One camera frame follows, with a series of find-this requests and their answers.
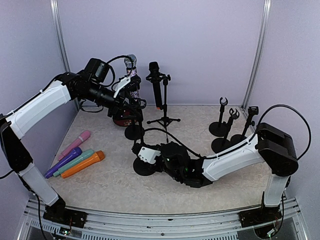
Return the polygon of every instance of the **black microphone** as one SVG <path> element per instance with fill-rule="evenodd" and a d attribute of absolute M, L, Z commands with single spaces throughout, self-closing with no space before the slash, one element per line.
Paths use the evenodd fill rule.
<path fill-rule="evenodd" d="M 156 61 L 150 62 L 149 63 L 150 74 L 145 79 L 152 83 L 155 105 L 157 108 L 160 108 L 162 110 L 163 104 L 162 104 L 160 82 L 163 76 L 165 75 L 159 72 L 159 69 L 160 69 L 159 65 Z"/>

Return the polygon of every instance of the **metal frame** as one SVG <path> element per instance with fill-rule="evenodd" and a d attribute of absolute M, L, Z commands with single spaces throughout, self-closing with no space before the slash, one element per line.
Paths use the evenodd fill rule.
<path fill-rule="evenodd" d="M 68 61 L 68 56 L 67 56 L 67 51 L 66 51 L 66 46 L 65 46 L 65 42 L 64 42 L 61 21 L 60 21 L 58 0 L 50 0 L 50 6 L 51 6 L 53 24 L 54 24 L 54 28 L 55 28 L 56 37 L 58 40 L 58 46 L 59 46 L 60 55 L 62 58 L 63 67 L 66 72 L 70 72 L 71 70 L 70 70 L 70 65 L 69 65 L 69 61 Z M 73 100 L 73 103 L 74 103 L 76 110 L 78 111 L 80 109 L 78 100 L 77 99 Z"/>
<path fill-rule="evenodd" d="M 233 209 L 219 212 L 194 214 L 129 214 L 68 207 L 88 213 L 84 228 L 73 227 L 76 240 L 222 240 L 238 239 L 238 232 L 252 229 L 242 228 L 238 213 L 243 210 L 254 209 L 258 206 Z M 299 240 L 310 239 L 295 198 L 284 200 L 284 219 L 293 219 Z M 40 212 L 43 214 L 45 205 L 41 202 Z M 54 233 L 61 225 L 42 219 L 43 229 Z M 20 221 L 17 240 L 25 240 L 30 227 L 40 228 L 38 220 L 38 202 L 30 199 Z M 256 225 L 255 228 L 269 223 Z"/>
<path fill-rule="evenodd" d="M 257 72 L 259 69 L 259 63 L 262 56 L 262 51 L 264 47 L 266 32 L 267 32 L 267 26 L 269 21 L 269 14 L 270 14 L 270 8 L 271 8 L 271 0 L 264 0 L 264 7 L 263 7 L 263 14 L 262 14 L 262 22 L 260 26 L 260 33 L 259 33 L 259 39 L 258 39 L 258 45 L 255 52 L 254 62 L 250 74 L 250 80 L 248 87 L 245 92 L 245 96 L 242 102 L 241 107 L 246 110 L 249 104 L 250 97 L 252 95 L 252 91 L 256 82 Z"/>

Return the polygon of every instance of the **patterned microphone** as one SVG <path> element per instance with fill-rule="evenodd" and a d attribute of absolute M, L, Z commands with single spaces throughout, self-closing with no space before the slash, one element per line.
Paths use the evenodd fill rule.
<path fill-rule="evenodd" d="M 133 54 L 129 54 L 127 56 L 129 56 L 132 59 L 133 66 L 132 66 L 131 61 L 128 58 L 124 59 L 124 64 L 126 66 L 126 74 L 128 75 L 130 73 L 130 71 L 131 71 L 131 68 L 133 67 L 132 72 L 130 74 L 131 80 L 133 81 L 135 78 L 139 78 L 139 76 L 137 75 L 137 68 L 136 68 L 137 58 Z M 130 89 L 129 90 L 130 91 L 130 96 L 133 97 L 133 98 L 139 99 L 140 98 L 139 89 L 140 89 L 140 85 L 134 86 L 132 89 Z"/>

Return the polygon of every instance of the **metal pole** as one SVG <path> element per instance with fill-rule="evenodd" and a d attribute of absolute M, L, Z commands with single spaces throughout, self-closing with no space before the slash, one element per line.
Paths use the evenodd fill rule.
<path fill-rule="evenodd" d="M 254 62 L 251 70 L 250 80 L 247 87 L 247 90 L 245 92 L 245 96 L 242 102 L 241 107 L 246 110 L 249 104 L 250 97 L 252 95 L 252 91 L 255 85 L 257 72 L 259 69 L 259 63 L 262 56 L 262 51 L 264 47 L 265 42 L 265 36 L 267 32 L 267 26 L 268 26 L 268 20 L 269 20 L 269 14 L 270 14 L 270 8 L 271 8 L 271 0 L 264 0 L 264 8 L 263 8 L 263 14 L 262 14 L 262 21 L 261 21 L 261 27 L 260 27 L 260 33 L 259 33 L 259 39 L 258 39 L 258 46 L 256 48 Z"/>
<path fill-rule="evenodd" d="M 62 31 L 62 26 L 60 21 L 58 0 L 50 0 L 50 6 L 51 6 L 53 24 L 55 28 L 56 37 L 58 40 L 58 46 L 59 46 L 60 55 L 62 58 L 63 67 L 66 72 L 70 72 L 71 70 L 70 70 L 70 65 L 68 61 L 68 56 L 67 56 L 67 51 L 65 47 L 64 36 L 63 36 L 63 31 Z M 76 110 L 78 111 L 80 109 L 78 100 L 75 99 L 73 103 Z"/>

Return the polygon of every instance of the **orange microphone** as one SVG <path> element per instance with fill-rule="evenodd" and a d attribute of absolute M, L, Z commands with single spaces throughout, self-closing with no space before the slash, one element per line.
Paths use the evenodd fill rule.
<path fill-rule="evenodd" d="M 100 162 L 105 158 L 105 154 L 103 151 L 97 151 L 92 156 L 88 157 L 86 160 L 83 160 L 82 162 L 78 163 L 77 165 L 69 168 L 64 173 L 61 173 L 62 178 L 68 178 L 72 176 L 73 174 L 76 174 L 77 172 L 80 172 L 82 169 L 85 169 L 89 167 L 92 164 L 95 164 L 97 162 Z"/>

